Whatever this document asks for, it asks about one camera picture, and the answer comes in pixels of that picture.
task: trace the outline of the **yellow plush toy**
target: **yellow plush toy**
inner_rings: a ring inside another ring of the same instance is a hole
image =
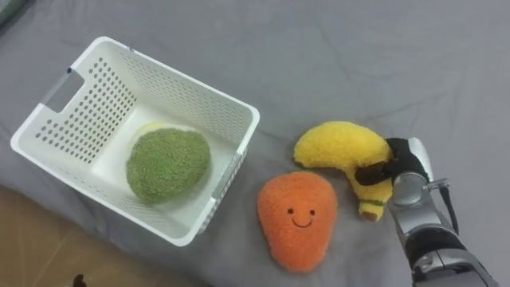
[[[307,131],[294,147],[294,160],[306,168],[334,167],[342,170],[359,199],[359,213],[378,221],[391,196],[391,180],[371,186],[356,181],[357,168],[387,162],[388,143],[372,130],[350,122],[334,121]]]

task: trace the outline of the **basket handle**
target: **basket handle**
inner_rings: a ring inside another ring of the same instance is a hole
[[[68,68],[64,76],[46,93],[41,104],[60,113],[69,101],[83,87],[85,79],[75,70]]]
[[[232,160],[230,160],[229,166],[226,168],[223,173],[222,178],[216,189],[213,191],[212,197],[218,201],[221,201],[223,195],[225,195],[225,188],[229,185],[229,181],[231,180],[233,173],[235,172],[236,167],[238,167],[239,161],[242,159],[242,155],[236,153]]]

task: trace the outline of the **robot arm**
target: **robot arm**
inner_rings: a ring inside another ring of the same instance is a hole
[[[457,219],[449,201],[445,179],[434,179],[429,157],[418,139],[388,139],[393,159],[377,167],[361,167],[356,178],[373,184],[367,174],[393,180],[393,196],[388,202],[402,248],[410,264],[416,287],[497,287],[499,286],[461,243]],[[436,208],[431,192],[440,191],[448,207],[450,223]]]

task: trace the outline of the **stuffed toy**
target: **stuffed toy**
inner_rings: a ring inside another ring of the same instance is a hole
[[[257,212],[272,256],[286,269],[304,273],[324,259],[336,221],[331,184],[297,171],[269,180],[257,199]]]
[[[368,128],[343,121],[321,124],[304,133],[294,147],[294,160],[303,167],[342,170],[359,199],[359,213],[378,221],[392,193],[391,179],[361,185],[355,173],[360,167],[377,166],[391,158],[388,143]]]
[[[195,131],[150,123],[138,130],[126,162],[126,180],[146,204],[159,204],[193,190],[210,165],[210,147]]]

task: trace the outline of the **white plastic basket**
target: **white plastic basket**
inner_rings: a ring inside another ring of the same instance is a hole
[[[16,131],[12,148],[176,246],[204,231],[245,158],[254,108],[108,37],[97,38]],[[127,144],[151,122],[200,131],[211,168],[197,190],[142,204],[125,179]]]

